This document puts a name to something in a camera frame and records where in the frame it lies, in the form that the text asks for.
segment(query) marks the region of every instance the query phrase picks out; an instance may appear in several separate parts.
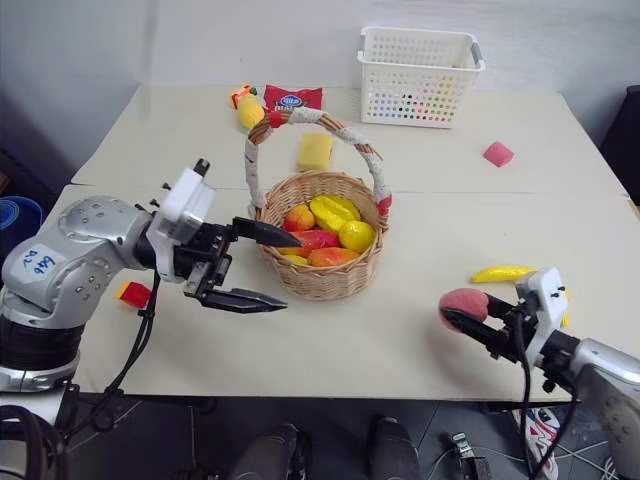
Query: red snack bag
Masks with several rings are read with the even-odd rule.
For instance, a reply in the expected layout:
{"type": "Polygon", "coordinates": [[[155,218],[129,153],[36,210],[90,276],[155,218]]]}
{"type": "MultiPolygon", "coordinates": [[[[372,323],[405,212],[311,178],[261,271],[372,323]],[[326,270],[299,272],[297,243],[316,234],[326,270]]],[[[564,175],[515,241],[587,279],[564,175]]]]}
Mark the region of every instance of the red snack bag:
{"type": "Polygon", "coordinates": [[[264,101],[268,110],[285,110],[297,107],[322,108],[322,89],[306,89],[290,92],[274,85],[267,85],[264,101]]]}

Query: white plastic basket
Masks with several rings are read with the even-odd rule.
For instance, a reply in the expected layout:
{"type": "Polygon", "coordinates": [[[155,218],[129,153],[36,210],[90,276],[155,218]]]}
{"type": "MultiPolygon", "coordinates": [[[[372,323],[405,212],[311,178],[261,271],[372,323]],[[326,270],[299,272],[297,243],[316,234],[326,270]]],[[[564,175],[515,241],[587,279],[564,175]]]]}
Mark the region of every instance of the white plastic basket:
{"type": "Polygon", "coordinates": [[[451,128],[485,69],[475,37],[386,27],[361,35],[362,121],[451,128]]]}

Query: fruit in basket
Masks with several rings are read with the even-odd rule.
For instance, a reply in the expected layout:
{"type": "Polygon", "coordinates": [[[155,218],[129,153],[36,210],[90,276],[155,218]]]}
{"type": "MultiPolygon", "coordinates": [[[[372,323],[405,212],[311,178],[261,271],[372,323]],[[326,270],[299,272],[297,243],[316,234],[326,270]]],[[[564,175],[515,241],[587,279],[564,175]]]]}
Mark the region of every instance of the fruit in basket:
{"type": "Polygon", "coordinates": [[[298,263],[300,265],[309,265],[309,260],[299,255],[285,255],[284,258],[290,260],[292,263],[298,263]]]}
{"type": "Polygon", "coordinates": [[[291,234],[295,235],[303,246],[279,248],[278,251],[282,255],[297,255],[306,258],[313,250],[340,246],[338,235],[326,230],[307,230],[305,232],[291,232],[291,234]]]}
{"type": "Polygon", "coordinates": [[[339,238],[343,247],[362,253],[371,246],[376,232],[368,223],[352,220],[342,226],[339,238]]]}
{"type": "Polygon", "coordinates": [[[311,230],[315,224],[316,217],[305,204],[293,207],[284,217],[284,229],[287,232],[311,230]]]}
{"type": "Polygon", "coordinates": [[[358,252],[348,248],[320,248],[309,254],[309,263],[314,267],[336,267],[359,256],[358,252]]]}
{"type": "Polygon", "coordinates": [[[353,202],[337,195],[318,195],[311,200],[309,207],[320,228],[333,233],[338,233],[346,222],[360,220],[360,212],[353,202]]]}

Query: yellow banana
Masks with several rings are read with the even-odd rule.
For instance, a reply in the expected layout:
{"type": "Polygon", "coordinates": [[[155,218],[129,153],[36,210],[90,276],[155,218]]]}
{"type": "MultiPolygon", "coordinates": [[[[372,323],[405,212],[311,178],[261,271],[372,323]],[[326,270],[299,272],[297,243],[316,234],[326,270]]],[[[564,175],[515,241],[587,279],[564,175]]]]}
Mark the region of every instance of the yellow banana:
{"type": "Polygon", "coordinates": [[[471,282],[515,282],[527,273],[535,271],[535,268],[522,267],[520,265],[494,265],[474,273],[471,276],[471,282]]]}

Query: gray wall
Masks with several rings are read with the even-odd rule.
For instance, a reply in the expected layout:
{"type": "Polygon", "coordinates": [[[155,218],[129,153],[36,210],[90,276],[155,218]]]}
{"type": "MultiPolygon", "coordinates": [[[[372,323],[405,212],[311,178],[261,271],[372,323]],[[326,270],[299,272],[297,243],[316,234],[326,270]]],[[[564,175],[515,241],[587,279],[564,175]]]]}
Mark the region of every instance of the gray wall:
{"type": "Polygon", "coordinates": [[[471,32],[476,88],[557,90],[597,143],[640,83],[637,0],[0,0],[4,128],[80,167],[138,82],[357,86],[365,25],[471,32]]]}

